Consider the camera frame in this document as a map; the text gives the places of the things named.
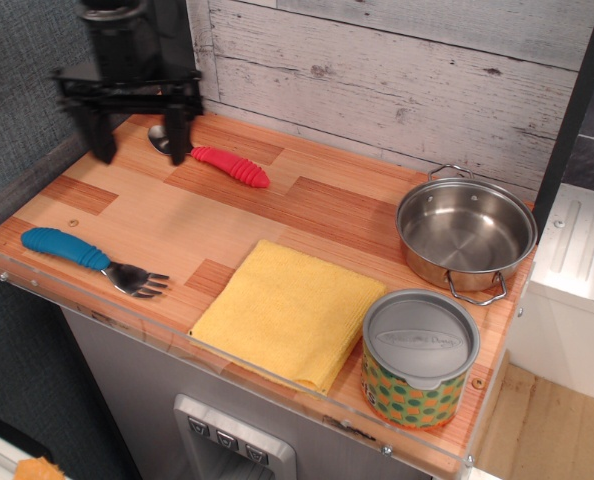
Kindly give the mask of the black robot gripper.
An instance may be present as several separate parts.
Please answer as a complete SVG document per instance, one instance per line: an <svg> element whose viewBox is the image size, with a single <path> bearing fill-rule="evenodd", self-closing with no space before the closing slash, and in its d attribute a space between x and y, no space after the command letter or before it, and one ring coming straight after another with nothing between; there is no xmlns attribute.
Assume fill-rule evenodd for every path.
<svg viewBox="0 0 594 480"><path fill-rule="evenodd" d="M192 60L174 60L162 45L183 28L182 15L166 30L151 1L80 1L75 13L93 60L61 68L53 79L89 150L112 162L116 143L107 114L160 113L172 163L181 165L192 150L191 120L203 113L201 73Z"/></svg>

